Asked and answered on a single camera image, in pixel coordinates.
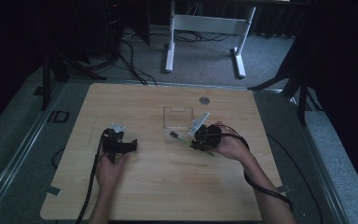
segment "wire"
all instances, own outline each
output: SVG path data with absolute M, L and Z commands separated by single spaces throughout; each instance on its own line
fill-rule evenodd
M 226 35 L 226 34 L 219 34 L 216 37 L 213 38 L 206 38 L 204 37 L 202 34 L 198 33 L 198 32 L 194 32 L 194 31 L 181 31 L 178 32 L 178 34 L 189 34 L 189 35 L 193 35 L 194 39 L 190 39 L 187 37 L 183 37 L 180 35 L 175 35 L 175 39 L 182 41 L 182 42 L 188 42 L 188 43 L 199 43 L 199 42 L 206 42 L 206 41 L 223 41 L 226 40 L 230 35 Z
M 307 182 L 304 174 L 301 172 L 298 164 L 295 162 L 295 160 L 293 159 L 293 157 L 290 155 L 290 153 L 287 151 L 287 149 L 275 138 L 273 137 L 272 135 L 268 134 L 267 133 L 267 136 L 269 138 L 271 138 L 272 140 L 275 141 L 275 143 L 277 143 L 282 149 L 283 151 L 286 153 L 287 157 L 292 161 L 293 165 L 296 167 L 296 169 L 298 170 L 299 174 L 301 175 L 301 177 L 303 178 L 304 180 L 304 183 L 305 185 L 307 186 L 307 189 L 308 191 L 310 192 L 310 196 L 312 197 L 312 200 L 315 202 L 315 205 L 316 205 L 316 208 L 318 210 L 318 214 L 319 214 L 319 219 L 320 219 L 320 222 L 321 224 L 324 223 L 324 217 L 323 217 L 323 214 L 322 214 L 322 209 L 321 209 L 321 206 L 318 204 L 318 201 L 316 200 L 316 197 L 315 197 L 315 194 L 312 192 L 312 190 L 310 189 L 310 184 Z
M 126 45 L 128 45 L 128 46 L 130 47 L 130 49 L 131 49 L 131 60 L 128 62 L 128 61 L 124 58 L 124 56 L 123 56 L 121 53 L 119 53 L 120 58 L 121 58 L 121 59 L 124 61 L 124 63 L 127 65 L 128 69 L 127 69 L 127 68 L 120 67 L 120 66 L 117 66 L 117 67 L 130 71 L 138 80 L 141 81 L 142 84 L 144 84 L 144 85 L 146 85 L 146 86 L 148 86 L 147 81 L 144 80 L 144 79 L 143 79 L 142 77 L 140 77 L 140 76 L 149 77 L 149 78 L 155 83 L 155 85 L 157 86 L 157 81 L 156 81 L 152 76 L 148 75 L 146 72 L 142 71 L 140 68 L 136 67 L 136 66 L 133 64 L 133 61 L 134 61 L 134 60 L 133 60 L 133 55 L 134 55 L 133 46 L 132 46 L 130 43 L 128 43 L 127 41 L 124 41 L 124 40 L 122 41 L 122 43 L 124 43 L 124 44 L 126 44 Z
M 106 153 L 104 153 L 104 154 L 101 156 L 101 158 L 98 159 L 97 163 L 100 162 L 100 160 L 101 160 L 104 156 L 106 156 Z
M 61 152 L 63 152 L 64 150 L 65 150 L 65 147 L 63 147 L 63 148 L 61 148 L 60 150 L 58 150 L 58 151 L 54 154 L 53 159 L 51 160 L 51 163 L 53 164 L 54 168 L 56 168 L 56 169 L 58 168 L 58 164 L 56 164 L 55 160 L 56 160 L 57 156 L 58 156 Z
M 110 63 L 112 63 L 113 61 L 115 60 L 115 58 L 113 56 L 109 56 L 109 58 L 103 62 L 103 63 L 97 63 L 97 64 L 94 64 L 94 65 L 90 65 L 90 66 L 87 66 L 87 68 L 89 70 L 96 70 L 96 69 L 101 69 L 101 68 L 105 68 L 106 66 L 108 66 Z
M 112 67 L 113 67 L 113 65 L 110 65 L 109 67 L 105 68 L 102 71 L 96 72 L 95 74 L 102 74 L 102 73 L 106 72 L 107 70 L 111 69 Z
M 99 154 L 100 154 L 100 148 L 103 143 L 103 135 L 104 135 L 104 132 L 101 134 L 100 144 L 98 145 L 97 153 L 95 154 L 95 157 L 94 157 L 94 163 L 92 164 L 91 174 L 89 175 L 89 188 L 87 190 L 86 199 L 83 203 L 83 207 L 80 211 L 80 214 L 77 217 L 76 224 L 79 224 L 81 222 L 81 220 L 83 219 L 84 213 L 86 212 L 87 206 L 89 204 L 89 200 L 90 200 L 90 196 L 91 196 L 91 192 L 92 192 L 92 184 L 94 183 L 94 176 L 95 176 L 95 171 L 97 168 L 97 163 L 100 161 L 98 158 L 99 158 Z
M 229 126 L 227 126 L 227 125 L 216 125 L 216 126 L 221 126 L 221 127 L 229 128 L 229 129 L 232 130 L 235 134 L 232 134 L 232 133 L 211 133 L 211 134 L 203 134 L 203 136 L 219 136 L 219 135 L 220 135 L 220 136 L 231 136 L 231 137 L 235 137 L 235 138 L 240 139 L 240 140 L 243 142 L 243 144 L 248 148 L 248 150 L 250 150 L 249 145 L 248 145 L 248 143 L 246 142 L 246 140 L 245 140 L 242 136 L 240 136 L 240 135 L 238 134 L 238 132 L 236 132 L 233 128 L 231 128 L 231 127 L 229 127 Z M 274 197 L 274 198 L 277 198 L 277 199 L 279 199 L 279 200 L 284 201 L 285 203 L 287 203 L 287 204 L 289 205 L 290 211 L 293 212 L 293 210 L 294 210 L 293 203 L 292 203 L 292 201 L 290 201 L 287 197 L 285 197 L 285 196 L 283 196 L 283 195 L 281 195 L 281 194 L 279 194 L 279 193 L 277 193 L 277 192 L 275 192 L 275 191 L 272 191 L 272 190 L 269 190 L 269 189 L 265 189 L 265 188 L 263 188 L 263 187 L 257 185 L 257 184 L 246 174 L 245 171 L 243 171 L 243 175 L 244 175 L 244 177 L 245 177 L 246 182 L 247 182 L 250 186 L 252 186 L 253 188 L 255 188 L 255 189 L 259 190 L 260 192 L 265 193 L 265 194 L 267 194 L 267 195 L 269 195 L 269 196 L 271 196 L 271 197 Z
M 194 9 L 193 16 L 196 15 L 197 9 L 198 9 L 198 7 L 199 7 L 199 4 L 200 4 L 200 3 L 198 3 L 198 2 L 193 3 L 193 5 L 191 6 L 191 8 L 187 11 L 186 15 L 190 14 L 190 11 L 191 11 L 191 9 L 193 9 L 193 7 L 196 7 L 196 8 Z
M 126 40 L 126 41 L 143 41 L 143 39 L 139 38 L 139 39 L 134 39 L 134 38 L 130 38 L 134 35 L 137 36 L 136 33 L 130 33 L 130 34 L 123 34 L 124 37 L 122 37 L 122 40 Z M 157 36 L 157 35 L 169 35 L 168 30 L 166 32 L 149 32 L 149 36 L 153 37 L 153 36 Z

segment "power cord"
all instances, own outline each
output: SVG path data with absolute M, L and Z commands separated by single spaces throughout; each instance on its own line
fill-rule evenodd
M 136 67 L 133 64 L 133 61 L 134 61 L 133 60 L 133 55 L 134 55 L 133 46 L 130 43 L 128 43 L 127 41 L 125 41 L 125 40 L 122 40 L 122 43 L 124 43 L 124 44 L 126 44 L 127 46 L 130 47 L 130 50 L 131 50 L 130 57 L 131 57 L 131 59 L 128 62 L 120 52 L 119 57 L 124 61 L 124 63 L 127 65 L 128 68 L 123 68 L 123 67 L 120 67 L 118 65 L 117 65 L 117 67 L 130 71 L 145 86 L 148 86 L 148 83 L 141 76 L 149 77 L 154 82 L 154 84 L 157 86 L 157 81 L 152 76 L 148 75 L 146 72 L 142 71 L 141 69 L 139 69 L 138 67 Z
M 83 207 L 82 207 L 80 214 L 77 218 L 76 224 L 79 224 L 81 222 L 81 220 L 83 219 L 84 213 L 86 212 L 87 206 L 89 204 L 89 200 L 90 200 L 90 196 L 91 196 L 91 192 L 92 192 L 92 184 L 94 183 L 95 171 L 97 169 L 97 163 L 100 161 L 98 158 L 99 158 L 100 148 L 102 146 L 102 143 L 103 143 L 103 134 L 101 134 L 100 143 L 97 148 L 97 153 L 95 154 L 95 157 L 94 157 L 94 163 L 92 164 L 91 174 L 89 175 L 89 188 L 87 190 L 86 199 L 83 203 Z
M 197 9 L 199 8 L 199 4 L 200 4 L 199 2 L 193 3 L 193 5 L 191 6 L 191 8 L 187 11 L 186 15 L 189 15 L 189 14 L 190 14 L 190 11 L 191 11 L 191 9 L 193 9 L 193 7 L 196 7 L 196 8 L 193 10 L 193 16 L 195 16 L 196 13 L 197 13 Z
M 177 32 L 177 34 L 189 34 L 189 35 L 193 35 L 194 38 L 193 39 L 190 39 L 190 38 L 187 38 L 187 37 L 183 37 L 183 36 L 180 36 L 180 35 L 175 35 L 175 39 L 178 40 L 178 41 L 182 41 L 182 42 L 187 42 L 187 43 L 199 43 L 199 42 L 208 42 L 208 41 L 224 41 L 226 40 L 227 38 L 230 37 L 230 35 L 226 35 L 226 34 L 219 34 L 217 35 L 216 37 L 213 37 L 213 38 L 207 38 L 207 37 L 204 37 L 202 34 L 198 33 L 198 32 L 194 32 L 194 31 L 180 31 L 180 32 Z
M 267 133 L 267 136 L 269 138 L 271 138 L 275 143 L 277 143 L 283 149 L 283 151 L 286 153 L 287 157 L 292 161 L 293 165 L 298 170 L 299 174 L 301 175 L 302 179 L 304 180 L 304 183 L 305 183 L 308 191 L 310 192 L 310 196 L 312 197 L 312 200 L 315 202 L 315 206 L 316 206 L 316 209 L 318 210 L 318 214 L 319 214 L 320 223 L 323 224 L 324 223 L 324 217 L 323 217 L 323 214 L 322 214 L 321 206 L 318 204 L 318 201 L 316 200 L 315 194 L 310 189 L 310 184 L 307 182 L 307 180 L 306 180 L 304 174 L 301 172 L 298 164 L 295 162 L 295 160 L 290 155 L 290 153 L 287 151 L 287 149 L 275 137 L 273 137 L 272 135 L 270 135 L 268 133 Z
M 58 155 L 63 152 L 65 150 L 65 147 L 61 148 L 60 150 L 58 150 L 54 156 L 53 156 L 53 159 L 51 160 L 51 164 L 54 166 L 55 169 L 58 168 L 58 164 L 56 163 L 56 159 L 58 157 Z
M 235 134 L 231 134 L 231 133 L 213 133 L 213 134 L 205 134 L 205 136 L 218 136 L 218 135 L 220 135 L 220 136 L 231 136 L 231 137 L 235 137 L 235 138 L 240 139 L 240 140 L 243 142 L 243 144 L 246 146 L 246 148 L 248 148 L 248 150 L 250 150 L 249 145 L 248 145 L 248 143 L 246 142 L 246 140 L 245 140 L 242 136 L 240 136 L 233 128 L 231 128 L 231 127 L 229 127 L 229 126 L 227 126 L 227 125 L 216 125 L 216 126 L 229 128 L 229 129 L 232 130 Z M 265 193 L 265 194 L 267 194 L 267 195 L 269 195 L 269 196 L 271 196 L 271 197 L 274 197 L 274 198 L 277 198 L 277 199 L 279 199 L 279 200 L 284 201 L 285 203 L 287 203 L 287 204 L 289 205 L 290 211 L 293 212 L 293 210 L 294 210 L 293 203 L 292 203 L 292 201 L 290 201 L 287 197 L 285 197 L 285 196 L 283 196 L 283 195 L 281 195 L 281 194 L 279 194 L 279 193 L 277 193 L 277 192 L 275 192 L 275 191 L 272 191 L 272 190 L 269 190 L 269 189 L 265 189 L 265 188 L 263 188 L 263 187 L 257 185 L 257 184 L 246 174 L 245 171 L 243 171 L 243 175 L 244 175 L 244 178 L 245 178 L 246 182 L 247 182 L 250 186 L 252 186 L 253 188 L 255 188 L 255 189 L 259 190 L 260 192 Z
M 115 61 L 115 57 L 113 57 L 112 55 L 107 55 L 106 60 L 104 62 L 102 62 L 102 63 L 96 63 L 96 64 L 93 64 L 93 65 L 85 65 L 83 63 L 79 63 L 79 64 L 81 64 L 84 67 L 84 69 L 87 69 L 88 71 L 91 71 L 91 72 L 93 72 L 95 74 L 101 74 L 101 73 L 109 70 L 112 67 L 112 63 L 114 61 Z M 75 67 L 75 66 L 73 66 L 73 65 L 71 65 L 69 63 L 65 63 L 65 64 L 70 69 L 77 69 L 77 67 Z

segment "white metal frame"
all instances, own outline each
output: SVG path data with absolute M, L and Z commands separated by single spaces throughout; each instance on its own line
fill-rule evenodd
M 234 57 L 237 64 L 239 77 L 246 77 L 241 53 L 245 44 L 246 36 L 249 33 L 249 28 L 251 27 L 254 14 L 255 7 L 250 7 L 250 11 L 247 13 L 246 20 L 179 15 L 175 14 L 175 1 L 171 1 L 170 44 L 168 46 L 165 70 L 170 73 L 172 72 L 173 68 L 173 54 L 175 51 L 175 43 L 173 42 L 174 31 L 188 30 L 228 35 L 241 35 L 239 45 L 234 48 Z

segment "hand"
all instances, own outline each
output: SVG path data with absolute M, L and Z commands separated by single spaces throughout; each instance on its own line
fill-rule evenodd
M 104 193 L 113 193 L 113 190 L 120 178 L 121 171 L 125 162 L 127 161 L 128 154 L 123 154 L 115 163 L 112 163 L 108 154 L 103 152 L 100 148 L 100 158 L 97 163 L 95 176 L 97 177 L 100 191 Z
M 224 124 L 221 121 L 217 121 L 214 125 L 220 126 L 222 133 L 236 135 L 234 131 L 223 126 Z M 226 158 L 240 162 L 244 162 L 247 160 L 247 158 L 249 159 L 253 157 L 249 152 L 249 149 L 240 139 L 226 135 L 222 136 L 220 144 L 217 145 L 213 151 L 223 155 Z

